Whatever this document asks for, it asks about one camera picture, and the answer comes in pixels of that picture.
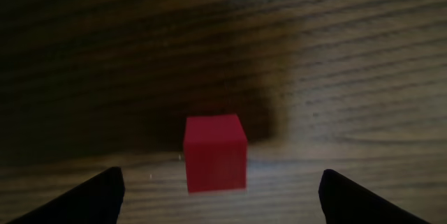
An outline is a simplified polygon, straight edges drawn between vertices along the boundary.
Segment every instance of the wooden surface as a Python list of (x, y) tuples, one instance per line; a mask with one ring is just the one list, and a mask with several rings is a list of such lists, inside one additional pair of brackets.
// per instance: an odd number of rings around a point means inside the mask
[[(0, 0), (0, 223), (113, 165), (119, 223), (324, 223), (333, 168), (447, 223), (447, 0)], [(247, 192), (188, 196), (237, 112)]]

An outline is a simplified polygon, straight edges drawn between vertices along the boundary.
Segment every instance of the cube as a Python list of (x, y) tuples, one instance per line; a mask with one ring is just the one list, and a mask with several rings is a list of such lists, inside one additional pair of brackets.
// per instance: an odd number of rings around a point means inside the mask
[(236, 114), (189, 117), (184, 136), (190, 193), (247, 185), (247, 137)]

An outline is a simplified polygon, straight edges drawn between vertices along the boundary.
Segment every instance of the brown wooden tabletop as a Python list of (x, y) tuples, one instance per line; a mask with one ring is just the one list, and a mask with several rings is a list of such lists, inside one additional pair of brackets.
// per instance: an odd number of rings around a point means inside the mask
[[(447, 0), (0, 0), (0, 223), (121, 166), (118, 223), (325, 223), (332, 168), (447, 223)], [(189, 196), (187, 115), (248, 189)]]

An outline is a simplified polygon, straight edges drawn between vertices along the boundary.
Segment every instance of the red block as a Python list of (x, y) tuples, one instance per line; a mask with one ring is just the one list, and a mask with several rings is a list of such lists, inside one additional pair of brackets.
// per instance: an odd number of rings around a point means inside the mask
[(246, 187), (247, 137), (236, 114), (189, 117), (183, 146), (190, 193)]

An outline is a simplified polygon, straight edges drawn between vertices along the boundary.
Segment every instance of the cube top face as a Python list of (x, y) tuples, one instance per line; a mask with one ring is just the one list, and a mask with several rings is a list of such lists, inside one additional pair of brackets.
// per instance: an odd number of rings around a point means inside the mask
[(186, 120), (184, 143), (247, 142), (236, 114), (189, 117)]
[(237, 115), (188, 118), (183, 145), (190, 193), (246, 187), (247, 138)]

